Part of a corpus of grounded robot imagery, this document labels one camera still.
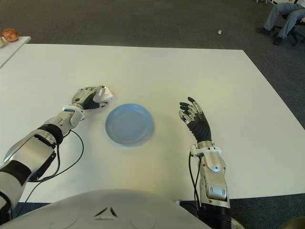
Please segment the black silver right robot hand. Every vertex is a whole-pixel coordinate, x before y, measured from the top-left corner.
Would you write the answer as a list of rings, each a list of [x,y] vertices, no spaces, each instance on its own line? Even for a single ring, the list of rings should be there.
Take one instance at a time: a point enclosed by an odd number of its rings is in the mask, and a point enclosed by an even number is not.
[[[179,117],[192,132],[197,142],[212,141],[212,133],[201,106],[192,98],[180,102]]]

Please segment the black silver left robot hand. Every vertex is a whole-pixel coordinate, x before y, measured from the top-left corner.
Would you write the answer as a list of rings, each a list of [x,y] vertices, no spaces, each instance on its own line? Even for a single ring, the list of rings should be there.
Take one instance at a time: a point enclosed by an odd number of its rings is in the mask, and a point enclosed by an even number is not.
[[[103,85],[90,86],[79,89],[71,100],[71,105],[82,110],[93,110],[106,107],[109,103],[99,98],[99,93],[104,89]]]

